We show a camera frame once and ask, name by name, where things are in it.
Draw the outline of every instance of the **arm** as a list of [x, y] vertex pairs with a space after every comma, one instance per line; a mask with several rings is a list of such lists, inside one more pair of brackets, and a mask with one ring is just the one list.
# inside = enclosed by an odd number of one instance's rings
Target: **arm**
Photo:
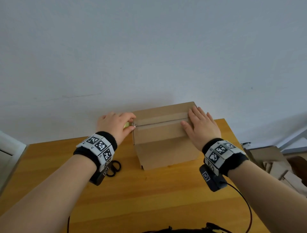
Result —
[[[212, 139], [221, 137], [209, 113], [193, 107], [193, 110], [189, 110], [189, 116], [194, 129], [185, 121], [181, 125], [198, 150], [202, 151]], [[271, 232], [306, 231], [306, 198], [250, 161], [244, 161], [223, 175], [229, 176]]]
[[[111, 112], [99, 118], [97, 131], [110, 133], [120, 145], [134, 130], [133, 126], [123, 129], [133, 118], [132, 113], [118, 116]], [[72, 156], [0, 217], [1, 232], [59, 232], [96, 170], [91, 159], [83, 155]]]

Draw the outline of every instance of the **black wristband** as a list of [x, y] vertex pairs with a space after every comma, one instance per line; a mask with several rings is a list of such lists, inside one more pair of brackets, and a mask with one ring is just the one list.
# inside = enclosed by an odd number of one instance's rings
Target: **black wristband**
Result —
[[96, 167], [97, 167], [97, 170], [99, 171], [99, 168], [100, 168], [100, 162], [98, 160], [98, 157], [96, 155], [94, 155], [94, 153], [92, 151], [90, 151], [90, 149], [86, 149], [84, 147], [78, 147], [74, 153], [74, 155], [83, 155], [85, 157], [88, 157], [90, 160], [92, 160]]
[[116, 143], [115, 138], [111, 134], [109, 134], [108, 132], [104, 132], [104, 131], [99, 131], [96, 134], [105, 137], [111, 143], [114, 152], [116, 151], [117, 143]]
[[[202, 149], [203, 154], [205, 155], [209, 148], [213, 146], [218, 141], [224, 141], [222, 138], [215, 138], [209, 141]], [[230, 156], [228, 159], [225, 160], [223, 165], [219, 168], [219, 172], [222, 175], [225, 175], [228, 177], [229, 170], [237, 168], [241, 163], [243, 163], [245, 160], [248, 160], [248, 158], [243, 153], [237, 153]]]

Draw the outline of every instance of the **forearm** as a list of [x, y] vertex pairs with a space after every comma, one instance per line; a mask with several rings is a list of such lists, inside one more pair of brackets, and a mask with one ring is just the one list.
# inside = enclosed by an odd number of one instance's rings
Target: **forearm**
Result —
[[228, 172], [228, 177], [247, 199], [271, 232], [305, 232], [307, 199], [251, 161]]
[[2, 232], [58, 232], [96, 165], [82, 155], [74, 155], [0, 217]]

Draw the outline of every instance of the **scissors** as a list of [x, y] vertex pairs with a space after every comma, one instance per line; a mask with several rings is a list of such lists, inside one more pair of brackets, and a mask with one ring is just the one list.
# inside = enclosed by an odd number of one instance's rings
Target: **scissors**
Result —
[[111, 166], [110, 166], [110, 169], [109, 169], [109, 170], [111, 170], [111, 171], [113, 172], [113, 174], [112, 174], [112, 175], [109, 175], [109, 174], [107, 173], [107, 176], [108, 176], [108, 177], [113, 177], [113, 176], [115, 176], [115, 174], [116, 174], [117, 172], [119, 172], [119, 171], [121, 170], [122, 165], [121, 165], [120, 162], [118, 162], [117, 160], [112, 160], [112, 161], [110, 162], [110, 164], [111, 164]]

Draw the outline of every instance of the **wood grain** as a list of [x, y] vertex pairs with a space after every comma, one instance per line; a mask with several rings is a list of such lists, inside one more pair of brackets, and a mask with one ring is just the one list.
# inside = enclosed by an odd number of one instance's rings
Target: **wood grain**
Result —
[[[216, 122], [222, 137], [240, 147], [227, 122]], [[30, 145], [0, 198], [0, 215], [68, 160], [82, 139]], [[122, 171], [100, 186], [88, 183], [71, 214], [70, 232], [201, 228], [206, 222], [245, 232], [250, 221], [246, 203], [231, 187], [210, 191], [199, 173], [203, 158], [200, 153], [190, 162], [144, 171], [129, 135], [114, 157]], [[253, 217], [250, 232], [268, 232], [255, 213]]]

